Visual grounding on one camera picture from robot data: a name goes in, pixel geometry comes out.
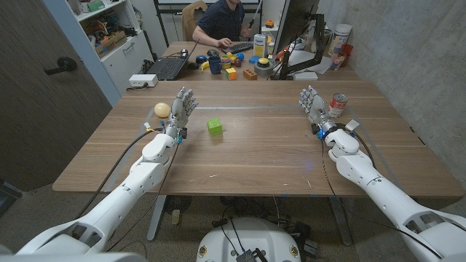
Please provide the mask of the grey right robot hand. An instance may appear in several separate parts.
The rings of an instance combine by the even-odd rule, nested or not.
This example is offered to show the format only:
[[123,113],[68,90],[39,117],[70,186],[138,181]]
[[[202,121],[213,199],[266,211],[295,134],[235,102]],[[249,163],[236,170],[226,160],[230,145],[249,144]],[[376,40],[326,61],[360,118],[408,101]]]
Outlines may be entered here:
[[330,118],[326,104],[317,90],[308,86],[300,92],[299,105],[304,109],[311,123],[311,131],[319,139],[336,130],[336,123]]

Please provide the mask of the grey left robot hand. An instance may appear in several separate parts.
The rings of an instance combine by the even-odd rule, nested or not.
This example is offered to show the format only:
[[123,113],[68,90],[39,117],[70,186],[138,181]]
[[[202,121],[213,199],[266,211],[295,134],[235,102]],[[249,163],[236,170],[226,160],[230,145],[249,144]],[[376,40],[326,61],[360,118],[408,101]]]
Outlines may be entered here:
[[170,107],[165,134],[176,138],[179,131],[188,123],[190,114],[197,106],[193,90],[186,90],[185,87],[182,87]]

